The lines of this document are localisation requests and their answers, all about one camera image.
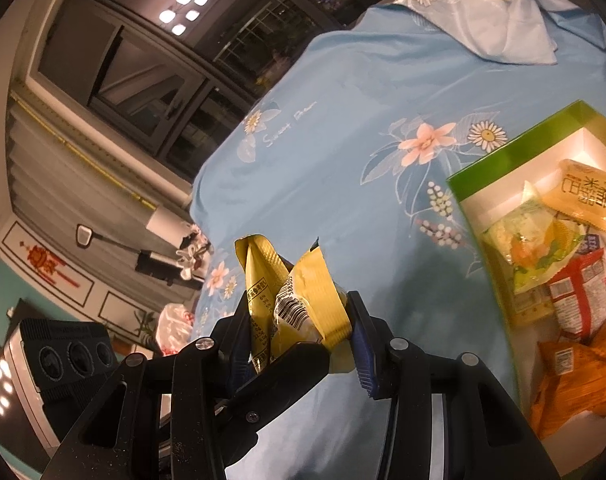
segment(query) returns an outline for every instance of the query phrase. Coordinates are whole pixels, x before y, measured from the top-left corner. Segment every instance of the barcode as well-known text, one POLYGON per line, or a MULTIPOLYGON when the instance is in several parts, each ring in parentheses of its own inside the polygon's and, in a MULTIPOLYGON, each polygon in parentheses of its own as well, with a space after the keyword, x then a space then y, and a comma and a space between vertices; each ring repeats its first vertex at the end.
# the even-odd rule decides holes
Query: barcode
POLYGON ((557 375, 569 374, 574 371, 574 349, 561 350, 554 355, 557 375))
POLYGON ((303 302, 294 297, 291 277, 276 295, 274 311, 279 318, 296 330, 301 330, 303 323, 309 318, 303 302))
POLYGON ((552 299, 555 300, 560 296, 564 296, 565 294, 570 294, 574 292, 574 287, 572 286, 572 279, 565 278, 556 283, 549 284, 549 292, 552 295, 552 299))

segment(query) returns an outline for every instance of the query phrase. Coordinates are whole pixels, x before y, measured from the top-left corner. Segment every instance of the mirror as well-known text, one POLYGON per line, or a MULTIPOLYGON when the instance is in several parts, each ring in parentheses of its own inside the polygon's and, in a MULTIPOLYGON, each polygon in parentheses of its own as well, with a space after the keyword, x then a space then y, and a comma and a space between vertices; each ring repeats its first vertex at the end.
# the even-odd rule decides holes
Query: mirror
POLYGON ((78 224, 76 226, 76 244, 81 249, 86 249, 92 243, 92 238, 94 238, 94 231, 91 227, 87 227, 87 225, 78 224))

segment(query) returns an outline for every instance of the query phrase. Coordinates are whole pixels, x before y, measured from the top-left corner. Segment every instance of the speaker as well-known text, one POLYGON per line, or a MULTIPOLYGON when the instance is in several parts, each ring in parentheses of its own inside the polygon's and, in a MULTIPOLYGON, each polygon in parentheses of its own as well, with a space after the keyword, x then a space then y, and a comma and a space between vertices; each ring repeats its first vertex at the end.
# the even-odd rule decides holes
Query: speaker
POLYGON ((95 322, 23 319, 4 355, 20 403, 49 456, 118 366, 105 327, 95 322))

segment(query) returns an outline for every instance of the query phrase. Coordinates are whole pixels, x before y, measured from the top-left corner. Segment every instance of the yellow snack packet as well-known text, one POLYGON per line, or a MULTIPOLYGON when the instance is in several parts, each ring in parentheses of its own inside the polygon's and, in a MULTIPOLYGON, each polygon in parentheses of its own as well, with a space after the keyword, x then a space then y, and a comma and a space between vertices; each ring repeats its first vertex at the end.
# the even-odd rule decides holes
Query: yellow snack packet
POLYGON ((520 294, 550 280, 579 248, 584 227, 554 216, 534 186, 525 183, 520 206, 485 232, 514 272, 514 293, 520 294))
POLYGON ((561 169, 561 183, 543 197, 545 205, 606 232, 606 171, 569 158, 561 169))
POLYGON ((236 256, 245 271, 247 303, 250 311, 252 363, 256 373, 270 363, 270 329, 276 294, 288 278, 285 264, 262 235, 236 241, 236 256))
POLYGON ((332 281, 320 247, 315 244, 294 265, 276 295, 270 360, 297 342, 319 342, 332 352, 331 372, 353 369, 349 344, 345 346, 352 333, 345 301, 332 281))

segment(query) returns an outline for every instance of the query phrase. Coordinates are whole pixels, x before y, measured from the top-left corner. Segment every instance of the snack packet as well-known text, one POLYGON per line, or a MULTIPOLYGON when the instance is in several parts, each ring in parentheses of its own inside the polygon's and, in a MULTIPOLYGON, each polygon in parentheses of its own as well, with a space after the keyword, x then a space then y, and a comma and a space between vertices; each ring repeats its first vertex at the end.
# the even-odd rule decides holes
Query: snack packet
POLYGON ((606 232, 606 172, 568 158, 561 169, 561 183, 543 197, 545 205, 606 232))
POLYGON ((555 218, 534 186, 525 183, 520 206, 484 233, 513 267, 514 293, 542 285, 567 264, 579 247, 584 228, 555 218))
POLYGON ((351 333, 344 300, 315 244, 294 265, 276 295, 270 360, 301 341, 319 342, 332 352, 351 333))
POLYGON ((606 322, 590 345, 538 344, 545 375, 532 405, 529 423, 536 436, 554 434, 578 413, 606 416, 606 322))
POLYGON ((604 250, 582 254, 570 261, 548 283, 563 335, 584 340, 606 320, 604 250))
POLYGON ((492 272, 492 279, 512 328, 530 325, 554 315, 552 298, 545 285, 514 294, 514 272, 496 248, 483 244, 483 253, 492 272))
POLYGON ((276 294, 288 278, 288 270, 269 240, 252 235, 236 241, 236 256, 245 271, 247 303, 252 332, 252 363, 256 373, 270 362, 270 329, 276 294))

